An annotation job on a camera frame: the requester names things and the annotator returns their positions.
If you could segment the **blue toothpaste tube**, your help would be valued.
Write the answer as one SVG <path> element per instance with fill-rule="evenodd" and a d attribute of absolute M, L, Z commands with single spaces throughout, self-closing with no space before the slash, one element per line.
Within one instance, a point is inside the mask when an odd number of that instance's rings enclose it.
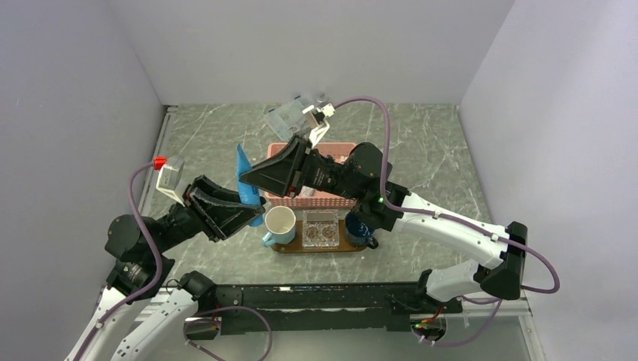
<path fill-rule="evenodd" d="M 260 205 L 263 206 L 260 198 L 259 190 L 256 187 L 243 183 L 240 180 L 240 177 L 245 172 L 248 172 L 252 169 L 251 162 L 247 158 L 242 145 L 237 144 L 236 146 L 236 168 L 235 168 L 235 176 L 236 176 L 236 184 L 238 194 L 241 200 L 241 203 L 244 205 Z"/>

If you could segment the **pink plastic basket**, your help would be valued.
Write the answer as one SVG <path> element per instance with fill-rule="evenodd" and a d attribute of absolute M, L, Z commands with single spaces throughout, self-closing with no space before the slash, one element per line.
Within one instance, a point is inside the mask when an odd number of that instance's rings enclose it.
<path fill-rule="evenodd" d="M 343 163 L 355 146 L 356 144 L 351 142 L 327 142 L 319 143 L 316 148 L 322 155 L 331 156 L 337 163 Z M 290 197 L 280 198 L 268 192 L 264 192 L 264 196 L 274 206 L 286 206 L 292 209 L 351 208 L 355 203 L 351 199 L 308 187 L 303 187 L 301 193 L 294 199 Z"/>

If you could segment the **light blue mug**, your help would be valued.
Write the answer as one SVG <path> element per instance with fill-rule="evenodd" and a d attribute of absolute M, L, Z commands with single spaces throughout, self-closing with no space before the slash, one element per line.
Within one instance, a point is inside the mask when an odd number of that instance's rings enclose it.
<path fill-rule="evenodd" d="M 266 213 L 264 225 L 266 234 L 261 239 L 262 246 L 289 244 L 296 234 L 296 215 L 289 207 L 275 206 Z"/>

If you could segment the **clear acrylic toothbrush holder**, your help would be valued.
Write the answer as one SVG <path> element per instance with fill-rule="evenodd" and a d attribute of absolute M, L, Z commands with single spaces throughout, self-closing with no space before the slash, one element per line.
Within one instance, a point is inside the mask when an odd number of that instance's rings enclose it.
<path fill-rule="evenodd" d="M 305 249 L 335 249 L 339 243 L 339 218 L 336 209 L 303 211 L 302 246 Z"/>

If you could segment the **dark blue mug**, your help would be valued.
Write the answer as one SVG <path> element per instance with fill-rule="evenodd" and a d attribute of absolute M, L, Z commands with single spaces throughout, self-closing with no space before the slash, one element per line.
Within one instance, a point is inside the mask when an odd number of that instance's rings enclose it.
<path fill-rule="evenodd" d="M 344 218 L 346 240 L 352 247 L 368 247 L 376 249 L 379 246 L 375 238 L 375 228 L 366 225 L 354 213 L 348 213 Z"/>

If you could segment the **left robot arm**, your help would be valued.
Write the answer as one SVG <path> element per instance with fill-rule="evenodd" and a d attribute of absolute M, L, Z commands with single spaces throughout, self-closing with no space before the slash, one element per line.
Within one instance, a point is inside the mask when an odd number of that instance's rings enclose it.
<path fill-rule="evenodd" d="M 154 219 L 124 214 L 109 226 L 105 250 L 115 264 L 69 360 L 142 360 L 188 317 L 205 316 L 229 305 L 230 297 L 216 283 L 192 271 L 181 276 L 178 288 L 158 311 L 131 328 L 175 264 L 165 256 L 167 250 L 199 233 L 214 242 L 226 240 L 265 212 L 262 196 L 246 205 L 236 191 L 204 175 L 191 182 L 158 177 L 156 189 L 176 200 L 165 215 Z"/>

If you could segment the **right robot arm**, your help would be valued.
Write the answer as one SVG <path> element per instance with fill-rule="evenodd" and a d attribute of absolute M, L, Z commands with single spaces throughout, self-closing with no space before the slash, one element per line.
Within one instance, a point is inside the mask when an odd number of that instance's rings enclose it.
<path fill-rule="evenodd" d="M 358 238 L 368 238 L 380 229 L 407 232 L 464 253 L 469 257 L 465 263 L 421 273 L 414 295 L 424 312 L 480 291 L 498 299 L 518 299 L 526 256 L 519 246 L 526 241 L 527 227 L 518 222 L 483 224 L 450 213 L 390 181 L 382 187 L 381 176 L 391 169 L 391 164 L 382 162 L 382 152 L 369 142 L 357 144 L 344 162 L 337 162 L 295 135 L 274 156 L 241 171 L 239 179 L 279 197 L 294 198 L 308 187 L 352 199 L 355 204 L 345 222 Z"/>

